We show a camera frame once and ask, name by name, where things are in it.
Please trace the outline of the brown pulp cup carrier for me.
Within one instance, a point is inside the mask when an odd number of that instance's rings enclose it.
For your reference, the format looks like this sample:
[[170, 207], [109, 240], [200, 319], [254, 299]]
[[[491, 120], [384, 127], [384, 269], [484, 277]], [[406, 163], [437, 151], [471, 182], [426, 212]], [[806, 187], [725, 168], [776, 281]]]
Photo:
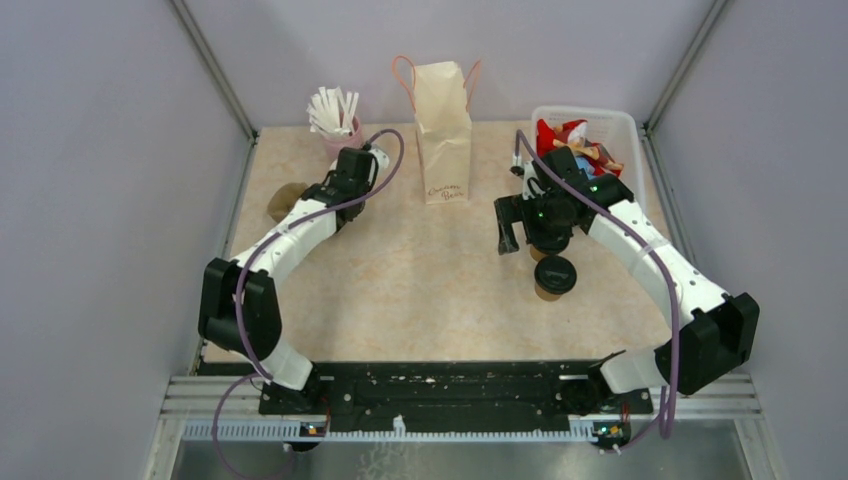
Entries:
[[294, 208], [294, 205], [309, 188], [303, 182], [290, 182], [281, 186], [268, 201], [267, 215], [275, 222], [281, 222]]

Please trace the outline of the brown paper coffee cup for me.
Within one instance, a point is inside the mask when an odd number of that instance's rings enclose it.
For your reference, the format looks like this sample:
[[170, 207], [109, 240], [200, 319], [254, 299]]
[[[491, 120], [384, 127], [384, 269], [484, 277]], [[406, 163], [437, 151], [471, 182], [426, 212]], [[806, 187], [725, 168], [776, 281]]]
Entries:
[[535, 246], [533, 246], [533, 245], [531, 245], [531, 246], [529, 247], [529, 253], [530, 253], [530, 255], [531, 255], [531, 258], [532, 258], [534, 261], [536, 261], [536, 262], [539, 262], [539, 261], [541, 261], [542, 259], [544, 259], [544, 258], [546, 258], [546, 257], [547, 257], [547, 254], [546, 254], [546, 253], [544, 253], [544, 252], [540, 251], [539, 249], [537, 249], [537, 248], [536, 248]]

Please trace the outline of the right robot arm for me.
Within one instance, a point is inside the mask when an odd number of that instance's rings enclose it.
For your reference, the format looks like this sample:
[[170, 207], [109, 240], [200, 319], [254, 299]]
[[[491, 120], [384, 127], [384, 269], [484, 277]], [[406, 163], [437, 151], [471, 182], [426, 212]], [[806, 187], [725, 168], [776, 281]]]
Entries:
[[634, 193], [614, 174], [589, 176], [568, 147], [524, 160], [510, 171], [519, 194], [495, 200], [498, 252], [518, 251], [513, 229], [562, 264], [559, 252], [576, 229], [604, 246], [653, 300], [671, 336], [664, 344], [614, 354], [595, 365], [586, 385], [589, 404], [612, 412], [627, 393], [668, 387], [693, 395], [748, 361], [760, 306], [748, 293], [732, 295], [697, 269], [649, 222]]

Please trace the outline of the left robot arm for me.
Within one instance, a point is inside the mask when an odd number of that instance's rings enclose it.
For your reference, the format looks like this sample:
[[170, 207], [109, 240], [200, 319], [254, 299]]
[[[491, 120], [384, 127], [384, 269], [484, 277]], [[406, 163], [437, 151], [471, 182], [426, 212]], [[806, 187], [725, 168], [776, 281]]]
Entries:
[[374, 145], [343, 148], [322, 182], [284, 186], [288, 212], [260, 241], [231, 260], [211, 260], [204, 270], [200, 336], [282, 386], [283, 401], [297, 413], [317, 407], [321, 388], [309, 379], [312, 362], [284, 338], [278, 295], [315, 247], [362, 212], [364, 197], [389, 165]]

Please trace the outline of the black cup lid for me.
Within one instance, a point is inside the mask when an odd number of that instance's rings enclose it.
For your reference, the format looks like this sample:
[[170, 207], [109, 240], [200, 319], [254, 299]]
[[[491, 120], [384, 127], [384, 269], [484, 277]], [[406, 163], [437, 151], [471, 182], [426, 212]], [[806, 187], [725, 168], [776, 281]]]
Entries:
[[537, 238], [532, 242], [533, 247], [544, 255], [559, 255], [570, 244], [570, 236]]
[[534, 280], [543, 291], [552, 295], [570, 292], [577, 283], [574, 264], [560, 256], [546, 256], [534, 268]]

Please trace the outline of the cream paper takeout bag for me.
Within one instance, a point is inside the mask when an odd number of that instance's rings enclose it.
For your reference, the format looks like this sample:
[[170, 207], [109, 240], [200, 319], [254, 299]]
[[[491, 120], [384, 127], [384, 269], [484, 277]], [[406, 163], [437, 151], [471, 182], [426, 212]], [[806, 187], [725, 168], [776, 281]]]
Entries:
[[472, 98], [480, 76], [476, 61], [464, 73], [455, 61], [419, 64], [396, 56], [391, 70], [414, 114], [415, 139], [427, 205], [469, 198]]

